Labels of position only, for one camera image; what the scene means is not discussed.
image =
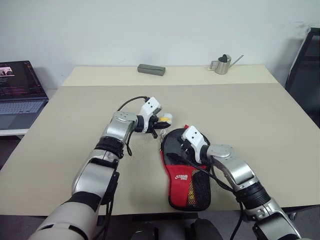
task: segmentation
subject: laptop keyboard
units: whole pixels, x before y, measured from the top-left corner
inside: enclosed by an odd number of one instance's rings
[[[5,114],[34,114],[38,112],[43,101],[21,101],[0,103],[0,115]]]

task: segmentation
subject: laptop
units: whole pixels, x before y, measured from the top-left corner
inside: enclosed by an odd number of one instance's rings
[[[29,61],[0,62],[0,130],[29,129],[48,101]]]

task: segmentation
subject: white wall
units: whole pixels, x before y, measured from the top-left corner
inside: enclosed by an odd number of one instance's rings
[[[45,88],[79,65],[208,65],[223,53],[283,84],[320,1],[2,0],[0,23],[0,62],[30,60]]]

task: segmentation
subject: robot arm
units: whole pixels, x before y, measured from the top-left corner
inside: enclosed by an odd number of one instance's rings
[[[207,145],[202,134],[190,126],[182,135],[182,149],[193,148],[198,164],[212,162],[220,169],[237,200],[255,221],[253,231],[259,240],[301,239],[300,233],[277,202],[268,195],[254,171],[239,159],[229,145]]]
[[[75,176],[71,198],[44,220],[30,240],[92,239],[100,206],[113,199],[119,178],[116,170],[131,133],[152,133],[156,138],[154,129],[171,125],[171,114],[157,117],[161,109],[159,102],[151,97],[146,100],[139,115],[115,112],[98,144]]]

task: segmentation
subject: table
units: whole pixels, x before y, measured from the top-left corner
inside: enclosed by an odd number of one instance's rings
[[[49,99],[55,94],[56,89],[47,89],[45,91],[46,95]],[[7,130],[0,130],[0,137],[1,136],[23,136],[28,132],[29,129],[7,129]]]
[[[189,85],[172,82],[178,68],[168,67],[164,77],[131,67],[75,68],[2,168],[0,214],[47,216],[65,202],[114,111],[138,95],[155,96],[162,112],[172,113],[168,131],[195,125],[211,143],[232,145],[281,207],[320,204],[320,131],[264,66],[235,66],[226,75],[203,72],[202,78],[193,77],[204,67],[185,67],[186,78],[193,78],[186,79]],[[134,101],[125,110],[137,113],[142,104]],[[130,147],[133,156],[125,154],[119,163],[112,213],[176,212],[168,203],[159,140],[134,133]],[[209,210],[238,209],[234,196],[215,182],[211,195]]]

